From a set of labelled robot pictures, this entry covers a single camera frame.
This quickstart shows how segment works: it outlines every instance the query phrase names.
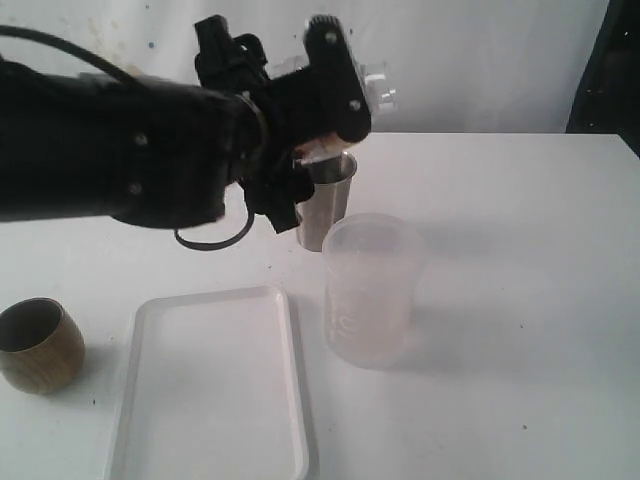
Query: screw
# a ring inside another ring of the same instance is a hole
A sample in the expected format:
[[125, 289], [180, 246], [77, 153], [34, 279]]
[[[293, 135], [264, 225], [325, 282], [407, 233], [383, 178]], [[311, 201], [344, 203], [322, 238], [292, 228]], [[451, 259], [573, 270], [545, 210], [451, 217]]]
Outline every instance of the screw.
[[129, 193], [131, 195], [140, 195], [142, 193], [142, 185], [140, 185], [140, 182], [129, 184]]
[[327, 32], [327, 34], [324, 36], [324, 39], [327, 41], [327, 43], [333, 45], [338, 41], [338, 35], [336, 35], [336, 32]]
[[133, 141], [136, 142], [136, 145], [139, 147], [146, 147], [149, 145], [149, 139], [144, 133], [137, 133]]

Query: white wall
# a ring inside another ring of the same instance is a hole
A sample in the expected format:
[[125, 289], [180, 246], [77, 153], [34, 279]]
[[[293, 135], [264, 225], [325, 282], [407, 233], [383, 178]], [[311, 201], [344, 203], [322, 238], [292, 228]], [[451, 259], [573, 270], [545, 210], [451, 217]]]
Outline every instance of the white wall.
[[[195, 83], [195, 21], [221, 13], [233, 34], [257, 34], [270, 61], [279, 63], [303, 53], [305, 19], [332, 13], [347, 32], [353, 29], [360, 61], [390, 63], [400, 108], [377, 129], [560, 132], [607, 3], [0, 0], [0, 22], [64, 36], [132, 72]], [[15, 41], [1, 40], [0, 52], [49, 72], [87, 70], [44, 47]]]

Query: white plastic tray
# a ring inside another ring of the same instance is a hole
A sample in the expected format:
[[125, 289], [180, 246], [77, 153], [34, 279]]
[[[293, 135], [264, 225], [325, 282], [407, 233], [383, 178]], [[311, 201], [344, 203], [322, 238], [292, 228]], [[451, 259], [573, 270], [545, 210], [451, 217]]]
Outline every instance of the white plastic tray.
[[303, 479], [285, 294], [152, 300], [136, 315], [109, 480]]

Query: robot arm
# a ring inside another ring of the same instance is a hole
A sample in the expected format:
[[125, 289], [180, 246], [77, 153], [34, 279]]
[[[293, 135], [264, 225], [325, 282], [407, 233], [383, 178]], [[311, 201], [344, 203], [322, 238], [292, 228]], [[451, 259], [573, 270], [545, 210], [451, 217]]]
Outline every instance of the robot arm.
[[[98, 57], [111, 78], [42, 75], [0, 57], [0, 221], [109, 215], [177, 230], [221, 218], [224, 190], [239, 182], [248, 228], [254, 214], [276, 232], [296, 227], [295, 204], [313, 194], [299, 152], [322, 139], [340, 149], [371, 130], [340, 23], [314, 17], [304, 39], [309, 65], [276, 79], [255, 36], [232, 38], [220, 16], [196, 31], [202, 88], [134, 79]], [[94, 60], [39, 32], [0, 34]]]

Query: stainless steel cup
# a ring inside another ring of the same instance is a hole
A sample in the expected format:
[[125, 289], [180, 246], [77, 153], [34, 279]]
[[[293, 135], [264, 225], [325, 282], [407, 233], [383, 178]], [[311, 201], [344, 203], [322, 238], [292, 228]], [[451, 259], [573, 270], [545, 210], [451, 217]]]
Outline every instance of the stainless steel cup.
[[351, 188], [351, 178], [358, 168], [353, 155], [343, 152], [337, 157], [307, 166], [316, 192], [298, 205], [302, 223], [296, 230], [298, 243], [312, 252], [322, 251], [322, 241], [331, 226], [344, 218]]

